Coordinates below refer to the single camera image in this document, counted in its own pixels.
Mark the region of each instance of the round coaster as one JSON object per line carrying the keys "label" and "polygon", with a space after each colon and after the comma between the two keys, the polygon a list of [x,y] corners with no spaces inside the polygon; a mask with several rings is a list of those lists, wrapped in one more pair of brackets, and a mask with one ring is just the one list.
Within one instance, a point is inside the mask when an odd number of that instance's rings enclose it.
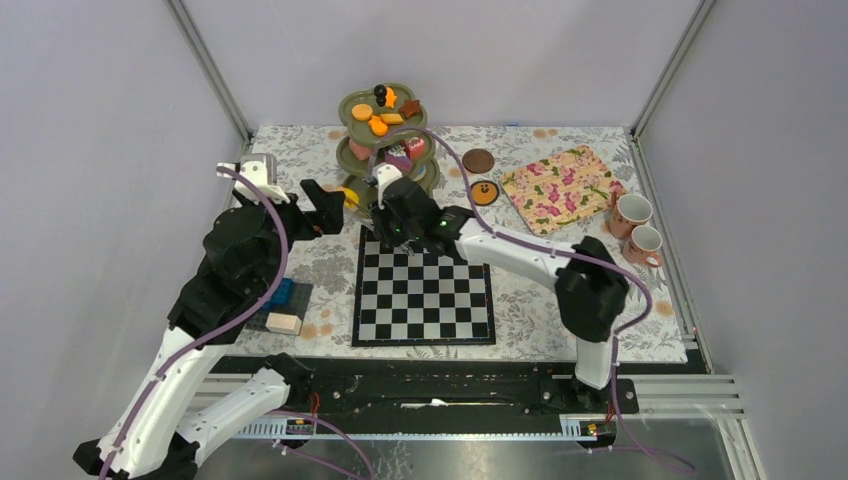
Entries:
{"label": "round coaster", "polygon": [[495,157],[488,150],[474,148],[465,152],[462,164],[471,173],[486,173],[495,166]]}
{"label": "round coaster", "polygon": [[471,198],[475,204],[481,207],[495,203],[499,196],[501,196],[501,191],[495,182],[480,180],[471,184]]}

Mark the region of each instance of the wooden block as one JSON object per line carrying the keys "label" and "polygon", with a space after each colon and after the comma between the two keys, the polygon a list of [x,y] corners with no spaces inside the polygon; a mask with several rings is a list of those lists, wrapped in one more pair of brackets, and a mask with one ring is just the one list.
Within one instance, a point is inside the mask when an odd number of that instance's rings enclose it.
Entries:
{"label": "wooden block", "polygon": [[299,335],[302,325],[303,322],[294,315],[273,312],[268,314],[268,320],[265,322],[265,328],[268,330],[285,335]]}

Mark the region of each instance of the pink floral tray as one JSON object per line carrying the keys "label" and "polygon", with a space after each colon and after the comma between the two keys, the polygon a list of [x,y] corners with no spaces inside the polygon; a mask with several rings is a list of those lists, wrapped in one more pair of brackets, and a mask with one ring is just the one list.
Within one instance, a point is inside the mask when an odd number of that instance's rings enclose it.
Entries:
{"label": "pink floral tray", "polygon": [[603,212],[613,190],[625,193],[609,167],[586,145],[507,173],[501,185],[536,235]]}

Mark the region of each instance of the mug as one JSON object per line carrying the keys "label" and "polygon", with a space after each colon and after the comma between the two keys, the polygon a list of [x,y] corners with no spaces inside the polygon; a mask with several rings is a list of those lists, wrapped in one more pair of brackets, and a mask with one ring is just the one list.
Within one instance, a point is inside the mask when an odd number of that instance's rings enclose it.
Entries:
{"label": "mug", "polygon": [[613,237],[627,238],[630,232],[639,225],[648,223],[654,214],[654,207],[645,197],[628,193],[619,197],[618,192],[612,192],[610,198],[612,214],[609,229]]}
{"label": "mug", "polygon": [[662,236],[656,228],[639,225],[630,232],[630,237],[621,248],[624,259],[651,268],[662,266],[662,257],[657,251],[662,247]]}

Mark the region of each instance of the gray wall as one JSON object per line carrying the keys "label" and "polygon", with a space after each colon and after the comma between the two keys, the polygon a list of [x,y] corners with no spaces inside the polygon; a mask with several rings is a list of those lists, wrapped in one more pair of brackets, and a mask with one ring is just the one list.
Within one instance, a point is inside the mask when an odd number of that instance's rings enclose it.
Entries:
{"label": "gray wall", "polygon": [[74,479],[155,355],[239,141],[164,2],[3,2],[0,477]]}
{"label": "gray wall", "polygon": [[644,138],[769,478],[844,478],[848,2],[719,2]]}
{"label": "gray wall", "polygon": [[629,125],[697,0],[187,0],[254,126],[409,85],[434,125]]}

